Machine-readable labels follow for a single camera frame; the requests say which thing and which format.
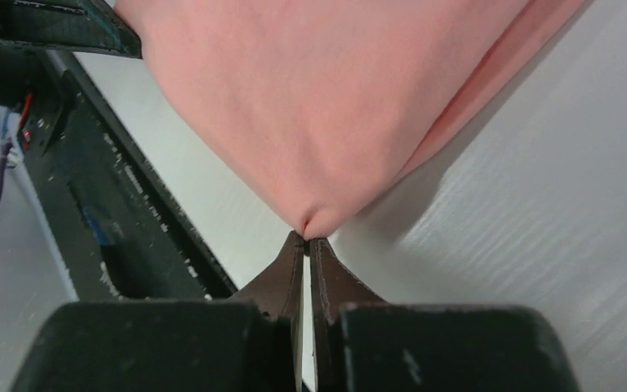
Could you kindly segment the salmon pink t shirt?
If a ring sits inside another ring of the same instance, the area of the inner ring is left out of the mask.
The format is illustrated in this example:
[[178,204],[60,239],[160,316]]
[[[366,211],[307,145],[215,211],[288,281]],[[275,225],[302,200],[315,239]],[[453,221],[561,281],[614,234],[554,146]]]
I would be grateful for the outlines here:
[[304,238],[436,154],[579,1],[119,1],[170,106]]

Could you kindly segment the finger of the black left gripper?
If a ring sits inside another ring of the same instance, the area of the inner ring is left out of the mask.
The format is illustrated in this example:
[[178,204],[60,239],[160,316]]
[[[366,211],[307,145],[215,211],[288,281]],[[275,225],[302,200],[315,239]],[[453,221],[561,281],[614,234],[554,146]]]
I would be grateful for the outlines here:
[[142,57],[138,35],[98,0],[0,0],[0,45]]

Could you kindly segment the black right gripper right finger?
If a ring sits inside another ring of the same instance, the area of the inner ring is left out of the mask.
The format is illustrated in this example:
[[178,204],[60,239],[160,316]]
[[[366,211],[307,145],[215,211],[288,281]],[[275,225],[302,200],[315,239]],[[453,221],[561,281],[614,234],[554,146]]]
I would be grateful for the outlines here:
[[510,304],[391,304],[309,242],[320,391],[577,391],[558,335]]

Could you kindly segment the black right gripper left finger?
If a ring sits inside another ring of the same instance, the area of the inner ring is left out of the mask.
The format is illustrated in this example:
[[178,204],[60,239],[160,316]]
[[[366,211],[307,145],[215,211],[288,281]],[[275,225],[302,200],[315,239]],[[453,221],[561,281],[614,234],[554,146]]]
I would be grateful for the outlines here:
[[302,391],[305,241],[222,300],[73,302],[41,326],[14,391]]

